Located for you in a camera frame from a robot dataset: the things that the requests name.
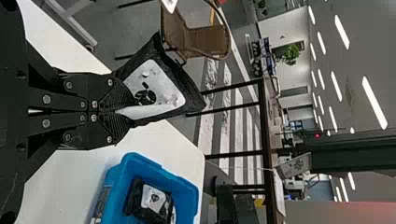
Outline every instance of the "ceiling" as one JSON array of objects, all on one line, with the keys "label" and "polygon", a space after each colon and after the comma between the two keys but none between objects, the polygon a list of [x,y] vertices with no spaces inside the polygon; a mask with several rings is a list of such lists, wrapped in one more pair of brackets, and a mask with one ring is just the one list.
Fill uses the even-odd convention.
[{"label": "ceiling", "polygon": [[[317,60],[311,57],[318,86],[314,92],[320,95],[324,116],[321,116],[324,129],[332,129],[329,106],[332,107],[339,133],[378,130],[375,112],[362,87],[362,79],[367,77],[375,97],[388,121],[388,128],[394,128],[396,104],[391,101],[396,96],[396,76],[393,69],[393,49],[396,49],[396,1],[394,0],[316,0],[310,1],[316,24],[309,21],[310,41],[315,49]],[[334,24],[338,15],[350,40],[346,49]],[[318,32],[321,32],[326,55],[322,53]],[[320,86],[318,69],[321,70],[325,91]],[[343,96],[339,102],[332,84],[331,71],[334,71]]]}]

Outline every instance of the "white cable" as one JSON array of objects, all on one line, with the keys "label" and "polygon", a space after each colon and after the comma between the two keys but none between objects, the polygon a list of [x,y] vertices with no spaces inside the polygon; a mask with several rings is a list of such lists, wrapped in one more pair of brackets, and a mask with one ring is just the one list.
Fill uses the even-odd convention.
[{"label": "white cable", "polygon": [[217,166],[215,163],[213,163],[213,162],[211,162],[211,161],[209,161],[209,163],[211,163],[212,165],[214,165],[214,166],[216,166],[216,167],[218,167],[218,168],[220,168],[221,170],[223,170],[223,169],[242,169],[242,170],[261,170],[261,171],[271,171],[271,172],[273,172],[274,170],[273,169],[268,169],[268,168],[256,168],[256,169],[244,169],[244,167],[242,167],[242,166],[228,166],[228,167],[219,167],[219,166]]}]

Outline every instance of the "black pole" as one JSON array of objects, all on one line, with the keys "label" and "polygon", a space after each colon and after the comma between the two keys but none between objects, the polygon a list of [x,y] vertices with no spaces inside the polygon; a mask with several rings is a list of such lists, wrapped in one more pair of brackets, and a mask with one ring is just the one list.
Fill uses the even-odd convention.
[{"label": "black pole", "polygon": [[233,89],[236,89],[236,88],[251,86],[251,85],[259,83],[260,79],[261,78],[256,78],[256,79],[253,79],[253,80],[250,80],[250,81],[247,81],[247,82],[236,83],[236,84],[233,84],[233,85],[230,85],[230,86],[215,88],[213,90],[208,90],[208,91],[201,91],[201,94],[202,95],[208,95],[208,94],[216,93],[216,92],[219,92],[219,91],[228,91],[228,90],[233,90]]},{"label": "black pole", "polygon": [[[267,101],[265,96],[265,80],[262,79],[262,81],[257,86],[259,88],[262,147],[271,148],[269,135],[270,131],[268,127],[267,116]],[[263,168],[273,169],[272,150],[262,151],[262,164]],[[273,172],[264,171],[264,183],[267,186],[267,190],[264,191],[267,211],[267,223],[278,223],[276,214],[275,180]]]},{"label": "black pole", "polygon": [[250,107],[250,106],[254,106],[254,105],[258,105],[258,104],[259,104],[259,102],[252,102],[252,103],[247,103],[247,104],[243,104],[243,105],[226,106],[223,108],[217,108],[217,109],[213,109],[213,110],[189,113],[189,114],[186,114],[186,117],[195,117],[195,116],[201,116],[201,115],[205,115],[205,114],[214,114],[214,113],[218,113],[218,112],[222,112],[222,111],[235,110],[235,109]]},{"label": "black pole", "polygon": [[142,3],[146,3],[146,2],[151,2],[151,1],[154,1],[154,0],[140,0],[140,1],[135,1],[135,2],[132,2],[132,3],[127,3],[127,4],[119,5],[118,8],[132,7],[132,6],[135,6],[135,5],[138,5],[138,4],[142,4]]},{"label": "black pole", "polygon": [[265,189],[265,185],[233,185],[233,189]]},{"label": "black pole", "polygon": [[246,156],[259,156],[259,155],[262,155],[262,150],[230,152],[230,153],[220,153],[220,154],[205,155],[205,159],[206,160],[214,160],[214,159],[225,159],[225,158],[246,157]]},{"label": "black pole", "polygon": [[251,195],[261,195],[265,194],[265,190],[234,190],[233,194],[251,194]]}]

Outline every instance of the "table surface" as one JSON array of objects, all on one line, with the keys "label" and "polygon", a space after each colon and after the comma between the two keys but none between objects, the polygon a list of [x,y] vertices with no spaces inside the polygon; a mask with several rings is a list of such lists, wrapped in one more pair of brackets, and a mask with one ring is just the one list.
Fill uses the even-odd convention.
[{"label": "table surface", "polygon": [[[49,64],[68,72],[110,72],[31,0],[18,3],[26,38]],[[204,154],[165,120],[130,130],[115,147],[56,151],[26,183],[16,223],[87,223],[106,170],[128,152],[138,152],[196,185],[195,223],[200,223]]]}]

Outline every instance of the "blue bin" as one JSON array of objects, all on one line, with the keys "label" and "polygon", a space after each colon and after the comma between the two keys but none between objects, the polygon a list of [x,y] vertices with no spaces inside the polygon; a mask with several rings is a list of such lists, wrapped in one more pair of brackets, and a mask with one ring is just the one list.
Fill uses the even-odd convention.
[{"label": "blue bin", "polygon": [[123,207],[128,198],[128,190],[136,176],[140,176],[152,187],[172,193],[175,202],[177,224],[192,224],[198,211],[199,191],[186,179],[165,171],[160,164],[137,153],[128,153],[119,165],[110,168],[106,174],[101,198],[105,195],[106,205],[101,211],[101,224],[145,223],[137,217],[127,217]]}]

